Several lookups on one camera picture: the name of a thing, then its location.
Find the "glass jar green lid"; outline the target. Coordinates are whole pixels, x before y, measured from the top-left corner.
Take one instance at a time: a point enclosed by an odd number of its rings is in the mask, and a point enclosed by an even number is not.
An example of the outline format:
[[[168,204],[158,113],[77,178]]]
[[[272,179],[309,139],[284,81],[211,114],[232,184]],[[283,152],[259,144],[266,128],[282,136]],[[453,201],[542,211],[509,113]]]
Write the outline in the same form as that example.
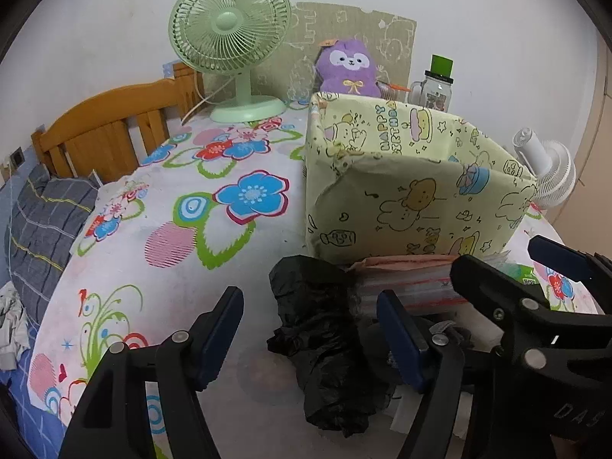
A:
[[[424,72],[423,79],[410,86],[408,103],[448,112],[452,97],[452,67],[451,59],[440,55],[431,56],[430,68]]]

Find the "green tissue pack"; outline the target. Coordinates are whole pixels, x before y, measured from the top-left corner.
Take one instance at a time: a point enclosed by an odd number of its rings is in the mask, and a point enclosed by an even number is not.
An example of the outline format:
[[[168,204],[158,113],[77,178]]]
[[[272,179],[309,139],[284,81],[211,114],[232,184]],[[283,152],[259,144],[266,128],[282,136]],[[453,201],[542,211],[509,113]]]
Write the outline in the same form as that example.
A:
[[[538,285],[539,279],[535,275],[534,268],[523,264],[506,264],[505,270],[508,276],[524,285]]]

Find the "clear zip bags stack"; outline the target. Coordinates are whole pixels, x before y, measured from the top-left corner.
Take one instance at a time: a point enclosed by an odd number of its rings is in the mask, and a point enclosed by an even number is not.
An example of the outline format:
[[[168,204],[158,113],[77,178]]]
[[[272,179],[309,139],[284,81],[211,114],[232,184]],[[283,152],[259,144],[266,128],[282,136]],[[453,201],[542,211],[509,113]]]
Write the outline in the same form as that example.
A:
[[[467,303],[450,281],[451,265],[456,258],[456,255],[369,257],[345,272],[362,315],[376,317],[376,301],[384,290],[393,290],[412,314],[445,313]]]

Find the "floral tablecloth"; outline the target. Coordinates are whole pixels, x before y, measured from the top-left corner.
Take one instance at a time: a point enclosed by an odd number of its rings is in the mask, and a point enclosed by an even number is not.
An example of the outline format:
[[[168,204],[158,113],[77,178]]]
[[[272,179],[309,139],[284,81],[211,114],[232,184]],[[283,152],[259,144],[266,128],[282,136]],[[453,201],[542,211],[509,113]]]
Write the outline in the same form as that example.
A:
[[[36,337],[31,403],[67,425],[115,342],[162,342],[234,285],[246,310],[214,393],[204,402],[229,458],[388,458],[400,424],[375,417],[350,438],[306,422],[290,362],[265,341],[279,318],[269,285],[283,257],[306,244],[309,110],[251,124],[196,117],[132,174],[103,189],[76,239]],[[534,204],[497,258],[532,266],[552,308],[591,313],[586,288],[527,256],[528,238],[555,230]]]

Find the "cardboard cartoon panel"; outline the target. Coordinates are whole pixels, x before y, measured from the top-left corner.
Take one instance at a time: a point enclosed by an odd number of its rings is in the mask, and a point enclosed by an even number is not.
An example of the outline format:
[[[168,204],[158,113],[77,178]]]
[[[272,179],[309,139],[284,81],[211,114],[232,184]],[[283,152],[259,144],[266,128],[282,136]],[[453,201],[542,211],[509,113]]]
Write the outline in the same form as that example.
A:
[[[297,2],[283,43],[251,73],[252,92],[307,103],[322,84],[316,68],[319,56],[341,45],[347,46],[348,57],[363,49],[379,82],[406,88],[416,30],[414,20],[395,13]]]

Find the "grey plaid pillow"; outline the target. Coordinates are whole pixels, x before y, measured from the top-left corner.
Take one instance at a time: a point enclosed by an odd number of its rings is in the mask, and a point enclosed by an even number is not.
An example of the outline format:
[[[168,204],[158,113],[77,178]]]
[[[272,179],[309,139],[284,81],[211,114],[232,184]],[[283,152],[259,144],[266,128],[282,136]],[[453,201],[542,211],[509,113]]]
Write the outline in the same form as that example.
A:
[[[8,275],[28,319],[37,326],[100,187],[95,173],[60,178],[39,164],[26,177],[11,207],[4,238]]]

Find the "green desk fan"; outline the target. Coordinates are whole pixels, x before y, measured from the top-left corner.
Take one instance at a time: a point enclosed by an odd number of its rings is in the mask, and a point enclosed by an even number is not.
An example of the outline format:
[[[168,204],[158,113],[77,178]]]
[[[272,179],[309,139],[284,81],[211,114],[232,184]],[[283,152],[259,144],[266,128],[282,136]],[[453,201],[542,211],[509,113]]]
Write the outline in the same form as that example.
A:
[[[290,0],[176,1],[168,34],[177,57],[234,84],[234,97],[214,106],[211,120],[246,123],[284,113],[280,98],[252,93],[251,70],[283,43],[290,19]]]

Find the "purple plush toy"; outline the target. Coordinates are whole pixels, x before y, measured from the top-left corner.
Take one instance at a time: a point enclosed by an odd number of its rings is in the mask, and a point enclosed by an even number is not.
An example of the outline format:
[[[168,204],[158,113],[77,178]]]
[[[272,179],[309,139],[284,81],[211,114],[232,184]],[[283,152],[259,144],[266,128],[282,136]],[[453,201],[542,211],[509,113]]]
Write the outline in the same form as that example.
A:
[[[340,39],[323,46],[315,68],[321,79],[320,92],[381,97],[376,63],[358,39]]]

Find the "yellow cartoon fabric box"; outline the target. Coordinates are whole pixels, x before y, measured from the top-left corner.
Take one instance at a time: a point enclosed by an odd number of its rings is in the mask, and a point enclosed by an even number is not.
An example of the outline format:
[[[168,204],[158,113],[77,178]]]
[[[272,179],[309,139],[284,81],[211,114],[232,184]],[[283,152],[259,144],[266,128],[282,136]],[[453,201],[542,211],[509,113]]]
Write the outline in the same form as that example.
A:
[[[315,257],[487,257],[537,193],[516,158],[461,117],[318,92],[305,144],[306,244]]]

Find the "toothpick jar orange lid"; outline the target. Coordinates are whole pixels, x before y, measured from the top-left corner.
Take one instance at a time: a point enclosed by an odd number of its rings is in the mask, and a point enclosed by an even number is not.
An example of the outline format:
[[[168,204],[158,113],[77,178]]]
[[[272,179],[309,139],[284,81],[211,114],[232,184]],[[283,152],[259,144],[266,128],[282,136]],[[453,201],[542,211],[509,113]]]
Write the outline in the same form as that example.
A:
[[[409,100],[411,89],[402,85],[378,82],[382,98],[390,99],[390,101],[398,101],[406,103]]]

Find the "wall socket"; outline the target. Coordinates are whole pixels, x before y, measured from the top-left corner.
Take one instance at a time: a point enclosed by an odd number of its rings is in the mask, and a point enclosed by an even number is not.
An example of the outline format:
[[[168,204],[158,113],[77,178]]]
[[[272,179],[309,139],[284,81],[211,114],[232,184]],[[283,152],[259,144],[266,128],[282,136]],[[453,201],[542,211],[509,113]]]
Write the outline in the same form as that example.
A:
[[[19,168],[24,161],[25,158],[22,148],[16,148],[16,150],[10,155],[11,166],[13,166],[13,169]]]

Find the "white standing fan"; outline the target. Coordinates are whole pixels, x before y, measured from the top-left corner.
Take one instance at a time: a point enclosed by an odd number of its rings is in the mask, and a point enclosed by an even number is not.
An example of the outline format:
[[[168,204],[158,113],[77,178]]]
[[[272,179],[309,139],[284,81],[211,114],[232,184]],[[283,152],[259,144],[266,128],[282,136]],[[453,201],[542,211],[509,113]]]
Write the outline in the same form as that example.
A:
[[[571,152],[555,140],[540,140],[529,127],[513,136],[513,149],[518,160],[537,180],[534,204],[540,210],[560,206],[574,190],[576,166]]]

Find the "black plastic bag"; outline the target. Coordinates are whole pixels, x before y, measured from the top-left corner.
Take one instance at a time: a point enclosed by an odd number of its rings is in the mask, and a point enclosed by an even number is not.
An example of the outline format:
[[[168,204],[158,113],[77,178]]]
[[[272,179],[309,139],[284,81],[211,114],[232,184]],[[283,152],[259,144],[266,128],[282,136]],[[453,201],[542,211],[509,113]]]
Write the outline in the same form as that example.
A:
[[[365,432],[399,375],[380,323],[359,313],[355,275],[298,255],[282,258],[269,279],[281,326],[268,350],[293,364],[306,421],[345,437]]]

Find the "crumpled white clothes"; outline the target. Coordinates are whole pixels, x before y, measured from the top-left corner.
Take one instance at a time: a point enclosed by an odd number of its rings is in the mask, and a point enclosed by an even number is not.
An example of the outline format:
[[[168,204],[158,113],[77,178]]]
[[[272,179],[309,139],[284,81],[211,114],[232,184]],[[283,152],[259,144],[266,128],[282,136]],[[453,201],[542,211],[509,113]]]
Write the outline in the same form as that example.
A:
[[[30,348],[27,313],[12,281],[0,290],[0,370],[16,370]]]

